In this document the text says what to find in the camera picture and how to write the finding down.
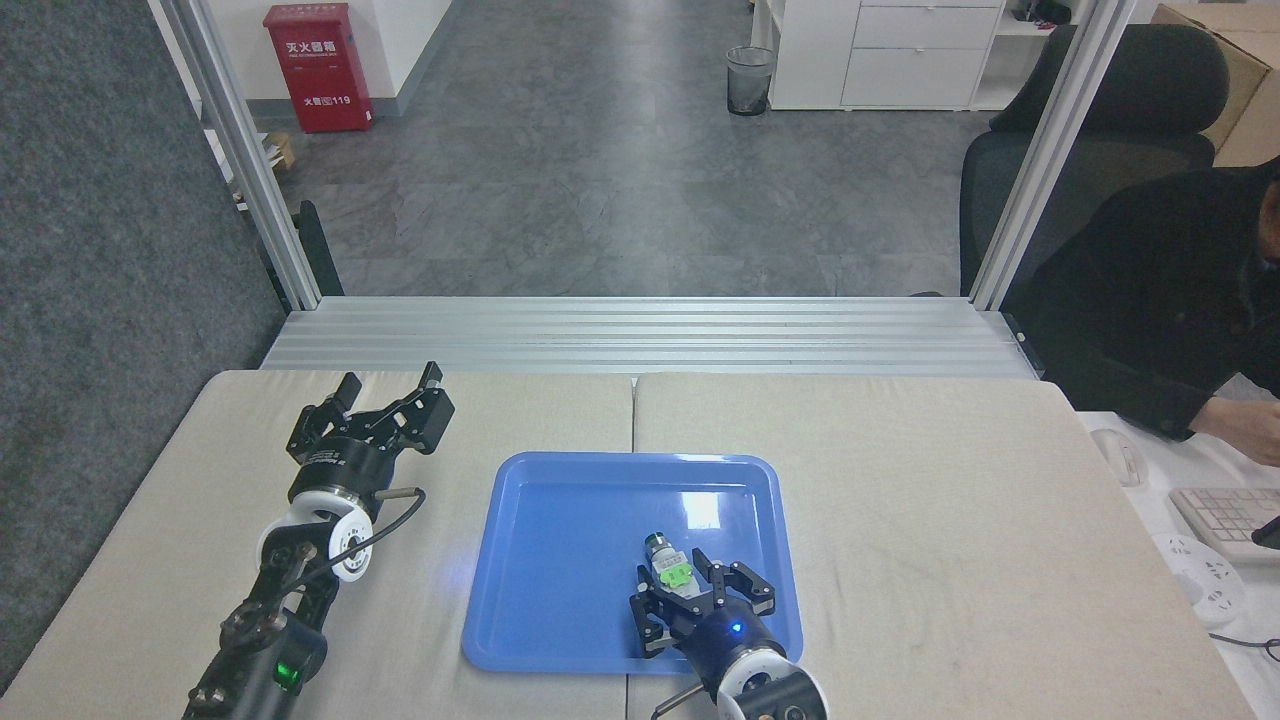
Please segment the person's hand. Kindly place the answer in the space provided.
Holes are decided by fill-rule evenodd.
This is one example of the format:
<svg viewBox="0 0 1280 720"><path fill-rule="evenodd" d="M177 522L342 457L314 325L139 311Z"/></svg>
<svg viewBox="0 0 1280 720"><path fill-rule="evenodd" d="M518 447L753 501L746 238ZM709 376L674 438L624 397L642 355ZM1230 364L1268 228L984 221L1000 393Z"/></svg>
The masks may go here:
<svg viewBox="0 0 1280 720"><path fill-rule="evenodd" d="M1220 438L1253 462L1279 466L1279 401L1212 397L1189 428Z"/></svg>

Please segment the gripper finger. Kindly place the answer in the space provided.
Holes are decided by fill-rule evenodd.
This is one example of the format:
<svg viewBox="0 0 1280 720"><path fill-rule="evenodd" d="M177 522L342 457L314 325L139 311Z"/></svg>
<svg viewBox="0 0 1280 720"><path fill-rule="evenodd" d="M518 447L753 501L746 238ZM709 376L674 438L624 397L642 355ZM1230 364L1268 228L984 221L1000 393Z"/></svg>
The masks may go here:
<svg viewBox="0 0 1280 720"><path fill-rule="evenodd" d="M774 587L745 562L710 560L701 548L695 547L692 566L707 585L705 592L691 600L694 618L707 618L717 609L723 609L728 603L731 591L746 601L754 616L768 616L774 612Z"/></svg>
<svg viewBox="0 0 1280 720"><path fill-rule="evenodd" d="M353 414L348 437L392 454L407 448L434 454L454 414L454 405L440 387L442 379L439 365L428 363L417 387L403 398L381 410Z"/></svg>
<svg viewBox="0 0 1280 720"><path fill-rule="evenodd" d="M287 443L288 455L307 457L329 430L346 427L348 411L361 388L358 377L347 372L334 393L319 405L305 406Z"/></svg>
<svg viewBox="0 0 1280 720"><path fill-rule="evenodd" d="M681 648L703 620L703 588L681 594L658 582L650 569L636 566L637 589L628 605L640 643L640 655L654 659L667 648Z"/></svg>

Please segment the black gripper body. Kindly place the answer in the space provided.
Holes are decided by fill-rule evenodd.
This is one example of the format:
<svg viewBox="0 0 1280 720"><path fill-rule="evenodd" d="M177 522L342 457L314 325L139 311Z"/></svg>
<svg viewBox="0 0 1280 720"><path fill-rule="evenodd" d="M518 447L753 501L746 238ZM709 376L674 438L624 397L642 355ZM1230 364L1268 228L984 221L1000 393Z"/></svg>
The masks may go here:
<svg viewBox="0 0 1280 720"><path fill-rule="evenodd" d="M718 693L728 667L749 651L769 650L786 659L783 646L741 598L727 598L700 616L677 612L672 637L710 694Z"/></svg>
<svg viewBox="0 0 1280 720"><path fill-rule="evenodd" d="M308 491L338 489L361 503L375 503L372 496L390 487L398 454L397 448L356 438L323 437L296 459L300 470L291 487L291 501Z"/></svg>

